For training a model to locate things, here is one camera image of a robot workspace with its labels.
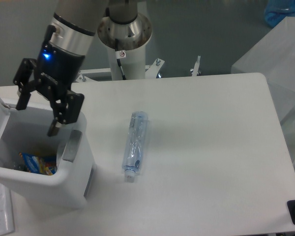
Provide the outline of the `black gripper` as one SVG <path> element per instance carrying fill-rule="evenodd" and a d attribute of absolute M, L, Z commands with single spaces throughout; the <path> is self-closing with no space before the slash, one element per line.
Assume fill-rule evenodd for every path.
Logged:
<path fill-rule="evenodd" d="M 85 56 L 61 49 L 45 40 L 38 58 L 24 58 L 14 76 L 13 83 L 18 86 L 19 99 L 16 110 L 26 109 L 31 92 L 35 90 L 36 82 L 30 77 L 35 69 L 35 75 L 42 82 L 37 91 L 51 105 L 54 119 L 47 136 L 56 136 L 61 125 L 76 123 L 79 117 L 84 95 L 71 90 L 71 85 L 83 64 Z"/>

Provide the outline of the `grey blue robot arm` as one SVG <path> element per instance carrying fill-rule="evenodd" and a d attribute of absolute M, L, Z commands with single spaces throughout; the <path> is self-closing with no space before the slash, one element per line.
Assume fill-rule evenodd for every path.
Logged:
<path fill-rule="evenodd" d="M 75 123 L 84 95 L 71 89 L 102 18 L 129 24 L 137 17 L 135 0 L 60 0 L 36 59 L 24 58 L 13 83 L 18 86 L 17 110 L 24 110 L 31 92 L 50 102 L 52 121 L 47 135 L 58 134 L 61 125 Z"/>

